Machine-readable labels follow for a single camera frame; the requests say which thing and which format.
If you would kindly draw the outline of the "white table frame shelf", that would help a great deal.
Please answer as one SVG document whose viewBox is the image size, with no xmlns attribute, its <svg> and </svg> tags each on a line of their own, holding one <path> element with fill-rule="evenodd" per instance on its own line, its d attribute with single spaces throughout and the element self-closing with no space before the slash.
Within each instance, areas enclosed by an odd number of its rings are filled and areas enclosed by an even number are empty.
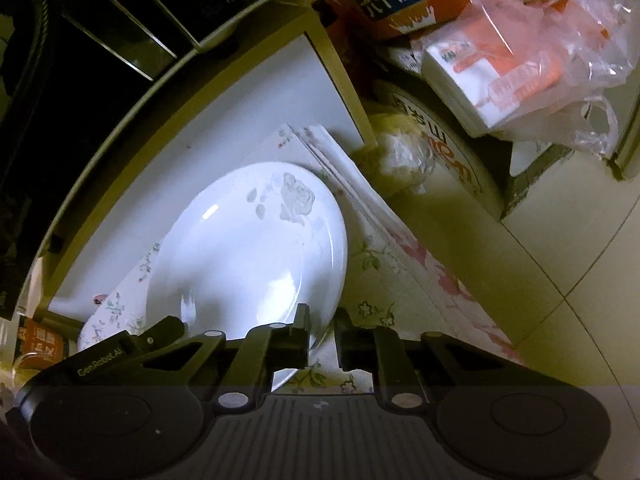
<svg viewBox="0 0 640 480">
<path fill-rule="evenodd" d="M 189 55 L 100 146 L 54 217 L 23 311 L 84 322 L 203 188 L 281 127 L 312 125 L 346 152 L 374 142 L 318 13 L 269 3 Z"/>
</svg>

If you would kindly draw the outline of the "white rose print plate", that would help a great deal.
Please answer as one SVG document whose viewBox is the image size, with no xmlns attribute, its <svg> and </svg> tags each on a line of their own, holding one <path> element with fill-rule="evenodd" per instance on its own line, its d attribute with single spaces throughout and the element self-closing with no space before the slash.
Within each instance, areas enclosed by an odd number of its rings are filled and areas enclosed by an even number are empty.
<svg viewBox="0 0 640 480">
<path fill-rule="evenodd" d="M 209 185 L 160 242 L 145 322 L 166 316 L 186 334 L 254 327 L 310 315 L 309 357 L 318 358 L 347 270 L 345 220 L 329 185 L 290 162 L 256 162 Z"/>
</svg>

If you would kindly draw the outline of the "black Midea microwave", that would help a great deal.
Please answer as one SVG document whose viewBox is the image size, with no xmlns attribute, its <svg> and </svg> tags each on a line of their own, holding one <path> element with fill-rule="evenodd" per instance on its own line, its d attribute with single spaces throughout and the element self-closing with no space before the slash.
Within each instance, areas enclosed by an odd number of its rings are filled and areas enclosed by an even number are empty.
<svg viewBox="0 0 640 480">
<path fill-rule="evenodd" d="M 1 0 L 1 314 L 116 126 L 269 0 Z"/>
</svg>

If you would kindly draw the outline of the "floral tablecloth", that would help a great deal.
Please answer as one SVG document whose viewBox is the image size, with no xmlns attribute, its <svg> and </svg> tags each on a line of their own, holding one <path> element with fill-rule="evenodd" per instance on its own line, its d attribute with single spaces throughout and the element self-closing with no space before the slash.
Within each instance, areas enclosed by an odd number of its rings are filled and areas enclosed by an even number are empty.
<svg viewBox="0 0 640 480">
<path fill-rule="evenodd" d="M 236 169 L 256 162 L 290 162 L 329 185 L 348 239 L 345 283 L 337 307 L 345 309 L 352 322 L 389 327 L 409 340 L 425 332 L 442 332 L 496 356 L 518 360 L 518 352 L 501 328 L 367 184 L 326 130 L 282 127 L 264 141 L 259 156 Z M 139 335 L 151 326 L 145 322 L 146 293 L 167 233 L 101 301 L 80 332 L 79 348 L 85 350 L 122 330 Z M 364 393 L 372 388 L 367 373 L 338 367 L 331 325 L 318 358 L 309 358 L 302 370 L 277 372 L 273 385 L 283 393 Z"/>
</svg>

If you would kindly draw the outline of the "clear plastic bag with boxes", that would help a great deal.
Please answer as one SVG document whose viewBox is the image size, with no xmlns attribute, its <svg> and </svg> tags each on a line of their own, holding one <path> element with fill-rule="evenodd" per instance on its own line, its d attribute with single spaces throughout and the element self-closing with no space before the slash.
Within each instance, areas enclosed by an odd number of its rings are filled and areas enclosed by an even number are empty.
<svg viewBox="0 0 640 480">
<path fill-rule="evenodd" d="M 609 158 L 620 126 L 604 92 L 638 65 L 639 0 L 471 0 L 410 50 L 469 136 Z"/>
</svg>

